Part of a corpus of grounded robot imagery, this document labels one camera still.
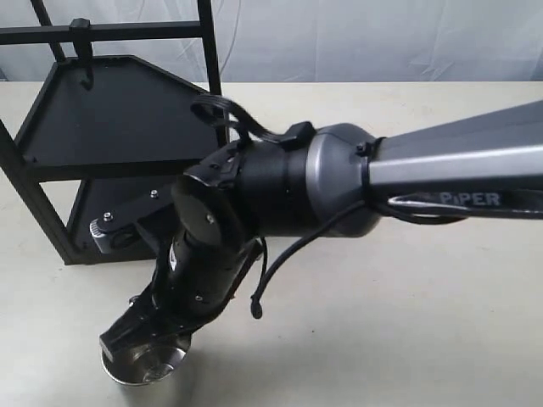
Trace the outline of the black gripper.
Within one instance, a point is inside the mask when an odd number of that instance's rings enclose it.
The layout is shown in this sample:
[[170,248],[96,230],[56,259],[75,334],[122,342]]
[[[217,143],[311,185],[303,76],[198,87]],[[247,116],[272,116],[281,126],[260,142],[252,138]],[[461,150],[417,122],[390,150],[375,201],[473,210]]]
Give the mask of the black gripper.
[[241,248],[205,246],[186,232],[160,247],[152,281],[99,337],[104,352],[120,352],[173,336],[189,336],[212,322],[263,254],[256,239]]

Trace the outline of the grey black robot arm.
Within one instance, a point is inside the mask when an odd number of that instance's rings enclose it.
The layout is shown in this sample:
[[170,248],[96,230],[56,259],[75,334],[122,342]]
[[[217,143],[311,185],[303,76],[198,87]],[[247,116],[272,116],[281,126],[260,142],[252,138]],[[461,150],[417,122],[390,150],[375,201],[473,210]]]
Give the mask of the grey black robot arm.
[[179,228],[171,239],[135,223],[156,266],[100,337],[110,360],[212,322],[256,261],[262,270],[250,312],[260,319],[277,270],[317,238],[363,237],[383,217],[439,226],[542,216],[541,102],[395,137],[308,121],[275,133],[211,94],[191,109],[238,139],[177,177],[171,198]]

